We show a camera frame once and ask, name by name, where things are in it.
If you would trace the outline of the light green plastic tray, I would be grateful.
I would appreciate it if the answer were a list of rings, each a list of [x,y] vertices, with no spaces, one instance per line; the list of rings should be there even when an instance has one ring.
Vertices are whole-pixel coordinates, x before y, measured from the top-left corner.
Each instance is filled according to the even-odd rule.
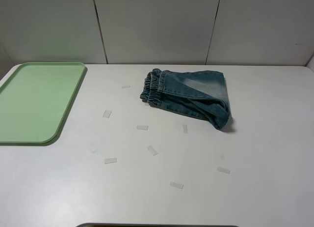
[[[24,63],[0,87],[1,144],[45,144],[56,137],[79,90],[83,63]]]

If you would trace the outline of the children's blue denim shorts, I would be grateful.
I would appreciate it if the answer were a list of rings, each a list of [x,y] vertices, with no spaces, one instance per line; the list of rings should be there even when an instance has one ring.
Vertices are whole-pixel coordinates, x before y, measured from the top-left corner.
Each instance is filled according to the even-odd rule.
[[[226,80],[217,71],[172,72],[153,69],[140,99],[152,107],[210,122],[222,130],[231,116]]]

